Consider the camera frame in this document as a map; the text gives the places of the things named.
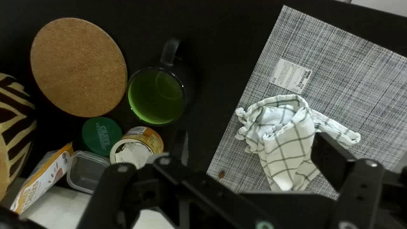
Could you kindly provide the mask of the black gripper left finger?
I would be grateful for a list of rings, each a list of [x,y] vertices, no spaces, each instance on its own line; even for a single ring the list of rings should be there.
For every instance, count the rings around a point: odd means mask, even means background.
[[[109,166],[78,229],[132,229],[142,210],[158,212],[174,229],[272,229],[261,208],[170,157],[141,170]]]

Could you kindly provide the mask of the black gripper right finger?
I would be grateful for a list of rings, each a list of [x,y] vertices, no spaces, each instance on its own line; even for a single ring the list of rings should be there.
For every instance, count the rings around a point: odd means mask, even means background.
[[[331,229],[407,229],[407,171],[357,159],[328,134],[317,134],[312,162],[338,194]]]

